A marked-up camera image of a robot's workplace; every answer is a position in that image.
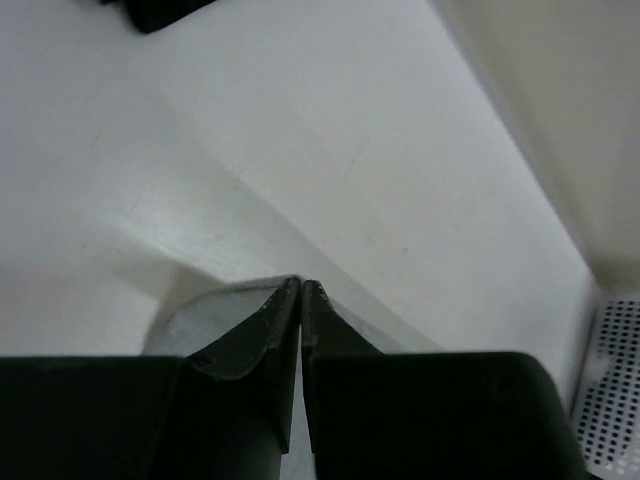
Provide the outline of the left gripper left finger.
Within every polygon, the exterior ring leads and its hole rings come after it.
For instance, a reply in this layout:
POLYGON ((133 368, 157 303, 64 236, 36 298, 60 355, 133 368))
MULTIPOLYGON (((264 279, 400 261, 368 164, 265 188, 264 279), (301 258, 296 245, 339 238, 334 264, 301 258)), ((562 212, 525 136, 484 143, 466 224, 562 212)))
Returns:
POLYGON ((277 479, 288 453, 300 280, 283 277, 258 310, 182 361, 153 479, 277 479))

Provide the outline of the grey tank top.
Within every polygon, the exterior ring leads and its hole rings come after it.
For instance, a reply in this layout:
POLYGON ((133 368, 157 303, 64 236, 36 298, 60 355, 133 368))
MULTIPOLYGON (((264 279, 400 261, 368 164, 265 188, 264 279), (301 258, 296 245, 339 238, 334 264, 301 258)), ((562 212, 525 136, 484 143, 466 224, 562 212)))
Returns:
MULTIPOLYGON (((184 285, 165 298, 145 339, 143 353, 186 356, 217 340, 263 305, 282 277, 214 285, 191 291, 184 285)), ((442 348, 366 292, 326 294, 337 313, 385 353, 437 352, 442 348)), ((282 479, 314 479, 315 468, 303 400, 302 366, 296 366, 291 446, 282 457, 282 479)))

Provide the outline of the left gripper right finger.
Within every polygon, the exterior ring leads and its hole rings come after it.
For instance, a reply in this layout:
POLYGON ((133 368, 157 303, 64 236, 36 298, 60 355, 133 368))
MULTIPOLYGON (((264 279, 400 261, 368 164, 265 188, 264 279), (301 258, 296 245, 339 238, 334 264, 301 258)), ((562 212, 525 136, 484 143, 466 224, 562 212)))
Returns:
POLYGON ((384 396, 374 370, 382 353, 337 313, 320 282, 302 288, 302 370, 319 479, 377 479, 375 416, 384 396))

